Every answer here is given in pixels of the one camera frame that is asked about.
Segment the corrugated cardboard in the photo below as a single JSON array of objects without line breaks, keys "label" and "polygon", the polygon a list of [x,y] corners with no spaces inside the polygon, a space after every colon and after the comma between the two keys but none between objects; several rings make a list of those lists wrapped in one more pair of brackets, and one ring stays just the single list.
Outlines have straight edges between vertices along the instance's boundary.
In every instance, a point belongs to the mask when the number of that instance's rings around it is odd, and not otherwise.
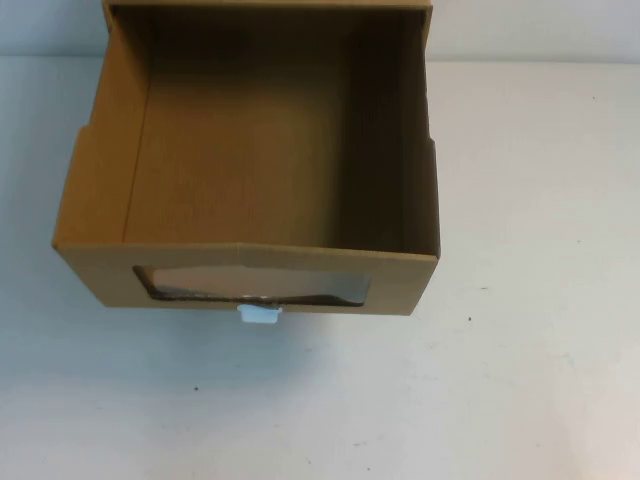
[{"label": "corrugated cardboard", "polygon": [[[109,306],[411,313],[440,254],[430,11],[414,0],[106,2],[109,46],[54,247]],[[162,298],[152,285],[152,272],[181,272],[184,290],[185,271],[209,267],[247,270],[224,298],[195,287]],[[286,270],[298,273],[265,273]],[[251,272],[245,293],[238,279]],[[309,285],[366,277],[366,299],[327,300],[337,283],[287,295],[301,272],[318,272]],[[278,297],[260,293],[267,279]]]}]

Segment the white tab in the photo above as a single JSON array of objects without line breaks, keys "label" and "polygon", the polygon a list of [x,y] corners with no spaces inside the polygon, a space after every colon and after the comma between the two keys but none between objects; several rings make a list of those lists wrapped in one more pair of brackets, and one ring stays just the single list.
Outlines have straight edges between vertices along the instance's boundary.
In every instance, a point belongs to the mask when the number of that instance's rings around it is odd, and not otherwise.
[{"label": "white tab", "polygon": [[238,305],[238,311],[244,323],[270,323],[278,321],[282,308],[258,307],[256,305]]}]

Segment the white background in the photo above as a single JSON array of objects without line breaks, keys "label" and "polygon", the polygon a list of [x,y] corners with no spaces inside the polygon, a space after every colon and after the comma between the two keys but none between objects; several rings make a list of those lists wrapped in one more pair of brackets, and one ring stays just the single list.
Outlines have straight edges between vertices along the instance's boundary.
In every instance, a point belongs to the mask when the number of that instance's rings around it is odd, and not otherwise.
[{"label": "white background", "polygon": [[250,326],[105,309],[49,246],[100,64],[0,60],[0,478],[640,478],[639,66],[429,63],[414,315]]},{"label": "white background", "polygon": [[[434,0],[432,60],[640,62],[640,2]],[[99,0],[0,0],[0,55],[101,55]]]}]

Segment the open cardboard box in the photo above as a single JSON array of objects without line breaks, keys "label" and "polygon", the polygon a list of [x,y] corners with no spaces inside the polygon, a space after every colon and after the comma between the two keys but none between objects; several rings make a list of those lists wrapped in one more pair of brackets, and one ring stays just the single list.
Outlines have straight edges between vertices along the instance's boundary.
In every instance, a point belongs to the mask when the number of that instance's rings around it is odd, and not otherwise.
[{"label": "open cardboard box", "polygon": [[440,254],[428,3],[105,12],[53,239],[105,305],[413,311]]}]

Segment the cardboard edge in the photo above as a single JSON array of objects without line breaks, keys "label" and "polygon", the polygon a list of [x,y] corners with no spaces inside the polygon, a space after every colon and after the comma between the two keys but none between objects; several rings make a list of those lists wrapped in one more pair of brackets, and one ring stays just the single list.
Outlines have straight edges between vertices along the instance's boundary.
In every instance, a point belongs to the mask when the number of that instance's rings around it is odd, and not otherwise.
[{"label": "cardboard edge", "polygon": [[280,252],[280,253],[306,253],[313,255],[343,255],[350,258],[375,258],[379,260],[399,260],[411,262],[437,263],[437,255],[404,253],[404,252],[379,252],[375,250],[351,250],[345,248],[325,247],[298,247],[292,245],[268,245],[260,243],[119,243],[119,242],[69,242],[56,241],[51,246],[58,252],[69,250],[121,250],[123,252],[135,251],[211,251],[211,250],[235,250],[238,258],[246,251],[252,252]]}]

